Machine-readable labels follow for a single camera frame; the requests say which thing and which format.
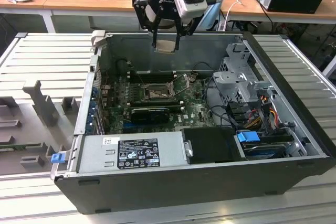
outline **blue drive bracket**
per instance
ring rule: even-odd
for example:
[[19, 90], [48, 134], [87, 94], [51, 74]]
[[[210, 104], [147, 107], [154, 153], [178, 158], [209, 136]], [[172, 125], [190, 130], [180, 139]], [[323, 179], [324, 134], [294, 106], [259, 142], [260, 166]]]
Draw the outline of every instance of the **blue drive bracket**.
[[51, 163], [52, 164], [61, 164], [65, 163], [69, 160], [70, 152], [69, 151], [64, 151], [64, 152], [59, 152], [59, 153], [54, 153], [51, 156]]
[[241, 143], [260, 142], [260, 138], [256, 131], [241, 131], [237, 134], [237, 137]]

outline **sticker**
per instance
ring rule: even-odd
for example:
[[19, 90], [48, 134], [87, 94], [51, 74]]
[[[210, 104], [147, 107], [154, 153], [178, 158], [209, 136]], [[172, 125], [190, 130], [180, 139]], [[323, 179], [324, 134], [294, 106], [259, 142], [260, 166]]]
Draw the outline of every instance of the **sticker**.
[[0, 149], [0, 152], [13, 152], [14, 149], [13, 148], [3, 148], [3, 149]]
[[133, 169], [158, 166], [160, 166], [160, 155], [157, 138], [121, 140], [118, 142], [117, 167], [119, 169]]
[[118, 144], [119, 142], [119, 137], [104, 137], [103, 138], [103, 145], [106, 144]]

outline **motherboard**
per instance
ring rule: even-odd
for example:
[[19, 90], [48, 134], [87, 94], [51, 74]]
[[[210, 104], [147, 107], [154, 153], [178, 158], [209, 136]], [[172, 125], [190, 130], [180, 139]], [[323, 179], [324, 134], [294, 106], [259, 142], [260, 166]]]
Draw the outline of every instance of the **motherboard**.
[[109, 134], [215, 126], [203, 96], [203, 81], [190, 73], [119, 76], [109, 91]]

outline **wooden table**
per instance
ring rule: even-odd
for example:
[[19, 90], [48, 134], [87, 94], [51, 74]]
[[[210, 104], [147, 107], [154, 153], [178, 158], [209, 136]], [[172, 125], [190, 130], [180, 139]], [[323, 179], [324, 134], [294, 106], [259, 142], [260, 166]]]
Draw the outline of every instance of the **wooden table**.
[[[230, 5], [236, 0], [224, 0], [222, 11], [227, 13]], [[268, 18], [256, 0], [240, 0], [229, 13], [230, 20], [264, 21]], [[42, 15], [49, 33], [55, 33], [53, 15], [89, 16], [90, 27], [92, 16], [136, 17], [132, 0], [33, 0], [12, 4], [0, 0], [0, 13], [38, 14]], [[268, 13], [274, 22], [335, 24], [336, 0], [323, 0], [315, 14]]]
[[0, 13], [41, 15], [49, 33], [56, 32], [54, 15], [88, 16], [90, 27], [92, 16], [136, 17], [132, 0], [32, 0], [17, 4], [0, 0]]

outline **warning label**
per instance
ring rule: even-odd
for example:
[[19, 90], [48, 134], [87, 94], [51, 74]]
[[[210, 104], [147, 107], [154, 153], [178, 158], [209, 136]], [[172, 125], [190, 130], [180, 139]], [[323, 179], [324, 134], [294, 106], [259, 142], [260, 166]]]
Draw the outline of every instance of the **warning label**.
[[125, 140], [118, 142], [119, 169], [133, 169], [160, 166], [157, 138]]

